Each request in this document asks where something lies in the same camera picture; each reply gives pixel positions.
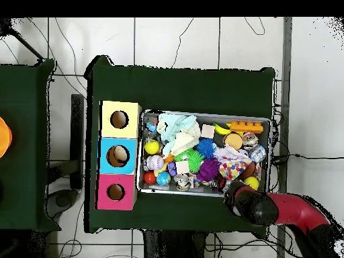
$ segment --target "blue box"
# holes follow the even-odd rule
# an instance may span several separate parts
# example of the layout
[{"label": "blue box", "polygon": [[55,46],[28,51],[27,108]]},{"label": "blue box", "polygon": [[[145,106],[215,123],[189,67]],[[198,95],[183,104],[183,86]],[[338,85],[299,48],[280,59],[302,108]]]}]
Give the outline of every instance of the blue box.
[{"label": "blue box", "polygon": [[[134,174],[136,167],[137,158],[137,140],[125,139],[125,138],[103,138],[101,137],[100,151],[98,150],[97,155],[100,154],[100,165],[99,172],[101,174]],[[121,167],[113,167],[108,163],[107,153],[113,146],[123,146],[128,150],[129,160]]]}]

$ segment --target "orange object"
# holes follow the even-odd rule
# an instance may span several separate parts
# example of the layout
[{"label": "orange object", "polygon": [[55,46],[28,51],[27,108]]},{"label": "orange object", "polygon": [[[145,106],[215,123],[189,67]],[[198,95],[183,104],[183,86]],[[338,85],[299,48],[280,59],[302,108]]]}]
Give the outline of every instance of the orange object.
[{"label": "orange object", "polygon": [[169,163],[175,160],[175,157],[169,153],[169,155],[166,157],[166,159],[164,159],[165,162]]},{"label": "orange object", "polygon": [[5,154],[12,141],[12,132],[0,117],[0,158]]},{"label": "orange object", "polygon": [[233,132],[252,132],[254,134],[260,134],[263,132],[263,127],[261,123],[258,122],[233,121],[230,124],[230,130]]}]

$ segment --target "pink box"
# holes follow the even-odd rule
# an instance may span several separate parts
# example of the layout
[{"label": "pink box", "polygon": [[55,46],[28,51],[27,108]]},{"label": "pink box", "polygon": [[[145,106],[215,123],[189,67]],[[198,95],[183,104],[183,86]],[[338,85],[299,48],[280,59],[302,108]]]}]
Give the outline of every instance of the pink box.
[{"label": "pink box", "polygon": [[[111,185],[120,185],[122,196],[119,200],[112,200],[108,196],[108,189]],[[135,188],[134,175],[122,174],[99,174],[97,210],[127,210],[131,211],[135,201],[137,190]]]}]

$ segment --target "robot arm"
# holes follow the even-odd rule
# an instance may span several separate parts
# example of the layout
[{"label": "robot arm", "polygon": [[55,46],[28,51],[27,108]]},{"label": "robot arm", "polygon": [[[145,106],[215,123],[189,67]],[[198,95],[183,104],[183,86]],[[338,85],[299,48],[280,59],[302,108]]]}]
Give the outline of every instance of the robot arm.
[{"label": "robot arm", "polygon": [[335,241],[343,239],[343,228],[331,226],[325,216],[303,197],[256,191],[233,181],[224,203],[235,215],[252,224],[285,224],[292,230],[304,258],[340,258]]}]

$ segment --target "shape sorter box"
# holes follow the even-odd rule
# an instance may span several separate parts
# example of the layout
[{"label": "shape sorter box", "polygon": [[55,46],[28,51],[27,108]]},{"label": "shape sorter box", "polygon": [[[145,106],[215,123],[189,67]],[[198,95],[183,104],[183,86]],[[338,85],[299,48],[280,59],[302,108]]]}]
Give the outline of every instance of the shape sorter box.
[{"label": "shape sorter box", "polygon": [[[116,148],[125,150],[125,157],[122,160],[116,156]],[[98,165],[98,169],[100,174],[133,175],[136,172],[137,139],[100,138],[99,155],[100,165]]]},{"label": "shape sorter box", "polygon": [[134,175],[99,174],[97,185],[97,210],[133,209],[137,197]]},{"label": "shape sorter box", "polygon": [[101,136],[107,138],[138,138],[141,107],[137,103],[100,101]]}]

